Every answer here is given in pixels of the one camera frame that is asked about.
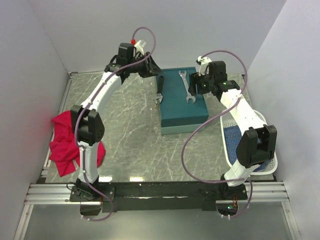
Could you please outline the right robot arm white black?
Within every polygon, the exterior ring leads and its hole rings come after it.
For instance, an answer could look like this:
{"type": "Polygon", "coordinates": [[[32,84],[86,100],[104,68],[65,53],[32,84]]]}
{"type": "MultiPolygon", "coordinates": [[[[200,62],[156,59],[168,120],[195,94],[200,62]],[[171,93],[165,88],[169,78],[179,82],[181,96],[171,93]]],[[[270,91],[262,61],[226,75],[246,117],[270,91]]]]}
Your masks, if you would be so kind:
{"type": "Polygon", "coordinates": [[[277,129],[255,113],[237,82],[228,80],[224,61],[199,57],[197,63],[199,71],[189,76],[189,92],[193,96],[212,93],[227,109],[241,132],[235,150],[235,163],[222,176],[225,183],[218,188],[219,195],[228,200],[236,194],[236,187],[243,184],[254,170],[274,158],[277,129]]]}

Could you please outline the teal tool box with drawer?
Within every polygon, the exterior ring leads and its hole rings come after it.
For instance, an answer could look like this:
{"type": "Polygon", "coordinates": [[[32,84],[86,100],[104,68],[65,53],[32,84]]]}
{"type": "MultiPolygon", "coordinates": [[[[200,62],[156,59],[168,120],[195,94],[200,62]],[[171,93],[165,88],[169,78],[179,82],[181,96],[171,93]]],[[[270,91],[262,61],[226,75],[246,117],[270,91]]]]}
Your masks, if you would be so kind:
{"type": "Polygon", "coordinates": [[[195,97],[195,102],[187,102],[187,92],[179,72],[189,74],[196,72],[196,68],[165,68],[162,74],[155,77],[156,86],[162,86],[162,101],[159,104],[160,134],[191,133],[209,117],[208,108],[202,95],[195,97]]]}

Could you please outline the black handled adjustable wrench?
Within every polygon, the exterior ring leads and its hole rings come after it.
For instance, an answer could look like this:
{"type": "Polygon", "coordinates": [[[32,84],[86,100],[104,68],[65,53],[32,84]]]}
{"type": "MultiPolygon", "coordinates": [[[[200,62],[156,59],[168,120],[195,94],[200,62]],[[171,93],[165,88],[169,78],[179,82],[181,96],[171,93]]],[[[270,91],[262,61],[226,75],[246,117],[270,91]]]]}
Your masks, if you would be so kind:
{"type": "Polygon", "coordinates": [[[162,91],[164,86],[164,80],[165,80],[165,77],[163,75],[160,75],[156,80],[156,94],[155,94],[154,100],[158,105],[161,104],[163,101],[162,91]]]}

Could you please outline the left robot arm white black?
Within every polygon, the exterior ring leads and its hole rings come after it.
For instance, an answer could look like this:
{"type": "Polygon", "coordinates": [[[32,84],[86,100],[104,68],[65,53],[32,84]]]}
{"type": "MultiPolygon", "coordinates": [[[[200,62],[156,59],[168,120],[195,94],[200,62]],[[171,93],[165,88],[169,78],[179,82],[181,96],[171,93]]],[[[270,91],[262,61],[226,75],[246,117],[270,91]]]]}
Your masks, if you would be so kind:
{"type": "Polygon", "coordinates": [[[144,50],[145,44],[144,40],[134,39],[130,43],[121,43],[118,53],[106,65],[93,92],[80,105],[75,104],[70,109],[80,161],[76,187],[88,201],[96,200],[100,194],[97,159],[99,144],[105,133],[100,111],[131,74],[138,74],[142,78],[162,74],[151,53],[144,50]]]}

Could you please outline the silver combination wrench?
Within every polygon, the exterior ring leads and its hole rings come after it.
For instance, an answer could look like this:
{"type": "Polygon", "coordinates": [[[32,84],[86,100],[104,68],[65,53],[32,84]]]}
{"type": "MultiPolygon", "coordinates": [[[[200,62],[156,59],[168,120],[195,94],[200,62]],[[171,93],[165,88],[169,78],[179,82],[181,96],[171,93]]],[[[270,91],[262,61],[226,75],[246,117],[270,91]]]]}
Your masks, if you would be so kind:
{"type": "Polygon", "coordinates": [[[178,74],[180,75],[182,81],[183,81],[183,85],[185,87],[185,91],[186,91],[186,102],[189,103],[190,100],[192,100],[192,103],[195,104],[196,102],[196,98],[194,96],[191,95],[191,93],[189,92],[189,84],[187,81],[187,72],[186,71],[179,71],[178,74]]]}

